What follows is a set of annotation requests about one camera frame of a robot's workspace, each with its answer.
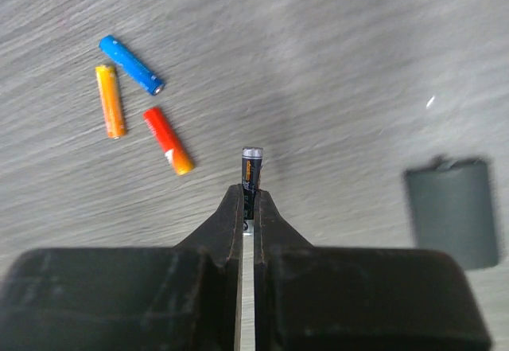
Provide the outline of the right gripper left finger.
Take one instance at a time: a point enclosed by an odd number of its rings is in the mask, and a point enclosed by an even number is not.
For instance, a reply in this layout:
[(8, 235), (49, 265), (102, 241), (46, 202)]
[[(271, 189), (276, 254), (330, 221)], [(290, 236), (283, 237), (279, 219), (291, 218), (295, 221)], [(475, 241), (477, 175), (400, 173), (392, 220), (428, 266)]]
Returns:
[(236, 350), (243, 194), (172, 247), (38, 248), (1, 283), (4, 350)]

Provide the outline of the black remote battery cover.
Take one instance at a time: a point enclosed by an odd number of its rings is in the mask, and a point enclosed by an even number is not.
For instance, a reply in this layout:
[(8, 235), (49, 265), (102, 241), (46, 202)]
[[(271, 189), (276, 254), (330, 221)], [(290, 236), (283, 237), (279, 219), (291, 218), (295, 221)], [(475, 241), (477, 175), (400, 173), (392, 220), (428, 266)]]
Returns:
[(404, 182), (418, 248), (444, 252), (466, 271), (499, 264), (489, 162), (436, 158), (406, 170)]

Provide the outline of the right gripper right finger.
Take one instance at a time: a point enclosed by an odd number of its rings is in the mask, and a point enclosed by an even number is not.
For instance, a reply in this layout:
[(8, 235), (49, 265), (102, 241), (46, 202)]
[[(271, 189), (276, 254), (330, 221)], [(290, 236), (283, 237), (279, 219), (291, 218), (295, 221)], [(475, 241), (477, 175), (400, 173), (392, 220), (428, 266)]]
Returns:
[(254, 209), (258, 350), (489, 350), (468, 279), (444, 252), (318, 247), (279, 213)]

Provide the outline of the black battery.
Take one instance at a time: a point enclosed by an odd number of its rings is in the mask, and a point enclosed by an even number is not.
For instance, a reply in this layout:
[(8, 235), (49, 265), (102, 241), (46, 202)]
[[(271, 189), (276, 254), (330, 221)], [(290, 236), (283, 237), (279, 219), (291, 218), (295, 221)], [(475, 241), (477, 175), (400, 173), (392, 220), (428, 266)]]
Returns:
[(242, 152), (243, 187), (243, 234), (251, 236), (254, 231), (255, 196), (259, 189), (262, 170), (263, 148), (244, 147)]

